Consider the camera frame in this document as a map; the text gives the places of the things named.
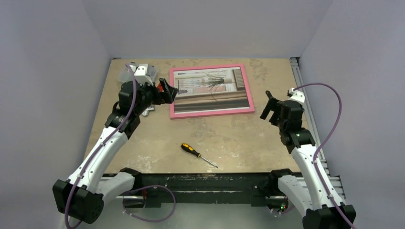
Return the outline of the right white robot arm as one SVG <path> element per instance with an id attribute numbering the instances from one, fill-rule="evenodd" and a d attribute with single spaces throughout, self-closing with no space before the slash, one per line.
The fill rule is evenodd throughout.
<path id="1" fill-rule="evenodd" d="M 302 126 L 305 96 L 302 92 L 288 91 L 288 99 L 276 99 L 266 91 L 268 102 L 260 116 L 278 127 L 280 140 L 298 165 L 303 187 L 289 169 L 272 171 L 268 188 L 274 194 L 283 193 L 288 207 L 294 207 L 302 216 L 305 229 L 352 229 L 356 212 L 347 205 L 332 185 L 318 157 L 311 132 Z"/>

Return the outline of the pink picture frame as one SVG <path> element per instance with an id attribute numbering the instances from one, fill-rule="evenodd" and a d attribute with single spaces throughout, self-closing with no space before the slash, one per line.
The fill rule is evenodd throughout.
<path id="1" fill-rule="evenodd" d="M 179 90 L 170 106 L 171 119 L 255 112 L 241 63 L 172 68 L 170 84 Z"/>

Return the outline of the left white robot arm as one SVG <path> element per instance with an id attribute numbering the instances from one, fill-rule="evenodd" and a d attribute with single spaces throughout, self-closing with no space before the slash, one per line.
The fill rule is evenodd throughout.
<path id="1" fill-rule="evenodd" d="M 178 91 L 165 78 L 160 78 L 159 84 L 132 80 L 121 85 L 118 101 L 93 149 L 74 173 L 53 185 L 57 209 L 64 214 L 66 228 L 77 228 L 82 222 L 94 223 L 104 205 L 121 194 L 146 194 L 149 186 L 143 185 L 142 174 L 136 170 L 124 168 L 106 182 L 101 178 L 139 126 L 142 112 L 150 105 L 172 104 Z"/>

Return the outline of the yellow black screwdriver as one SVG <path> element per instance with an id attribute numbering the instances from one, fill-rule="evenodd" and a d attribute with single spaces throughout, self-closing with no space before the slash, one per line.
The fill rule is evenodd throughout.
<path id="1" fill-rule="evenodd" d="M 189 144 L 183 143 L 181 145 L 181 148 L 183 151 L 196 156 L 197 158 L 201 158 L 202 160 L 204 160 L 205 162 L 207 162 L 208 164 L 210 164 L 211 166 L 215 167 L 215 168 L 219 168 L 216 164 L 214 164 L 213 162 L 211 162 L 210 160 L 208 160 L 207 158 L 203 157 L 199 152 L 197 152 L 192 146 L 190 146 Z"/>

